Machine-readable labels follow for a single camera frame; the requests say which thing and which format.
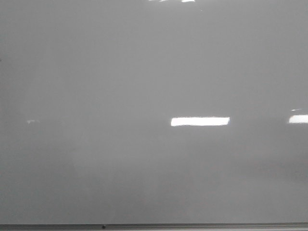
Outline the white whiteboard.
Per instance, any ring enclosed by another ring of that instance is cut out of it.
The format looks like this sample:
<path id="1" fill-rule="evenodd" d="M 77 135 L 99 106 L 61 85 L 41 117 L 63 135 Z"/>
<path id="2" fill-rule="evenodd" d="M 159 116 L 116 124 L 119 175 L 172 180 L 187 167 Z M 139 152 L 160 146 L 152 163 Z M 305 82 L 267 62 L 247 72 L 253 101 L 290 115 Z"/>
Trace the white whiteboard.
<path id="1" fill-rule="evenodd" d="M 305 0 L 3 0 L 2 224 L 308 219 Z"/>

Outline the grey aluminium whiteboard frame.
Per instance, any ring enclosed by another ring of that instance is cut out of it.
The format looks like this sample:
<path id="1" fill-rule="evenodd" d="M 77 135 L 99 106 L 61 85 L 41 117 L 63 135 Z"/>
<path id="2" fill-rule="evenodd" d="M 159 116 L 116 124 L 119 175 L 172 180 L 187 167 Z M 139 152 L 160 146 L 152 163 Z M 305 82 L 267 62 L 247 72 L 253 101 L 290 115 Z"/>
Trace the grey aluminium whiteboard frame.
<path id="1" fill-rule="evenodd" d="M 298 230 L 306 222 L 283 223 L 168 223 L 168 224 L 1 224 L 2 231 L 113 231 L 113 230 Z"/>

